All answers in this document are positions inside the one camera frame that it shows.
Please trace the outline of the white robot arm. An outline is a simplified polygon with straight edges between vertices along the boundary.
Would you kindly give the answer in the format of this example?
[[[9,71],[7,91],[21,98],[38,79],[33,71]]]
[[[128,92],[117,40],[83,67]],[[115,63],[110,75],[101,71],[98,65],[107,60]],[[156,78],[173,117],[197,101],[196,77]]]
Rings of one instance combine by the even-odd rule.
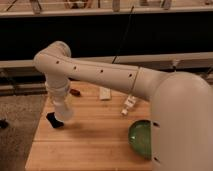
[[[34,57],[45,75],[55,118],[67,121],[70,79],[133,95],[150,103],[153,171],[213,171],[213,87],[189,72],[83,61],[55,41]]]

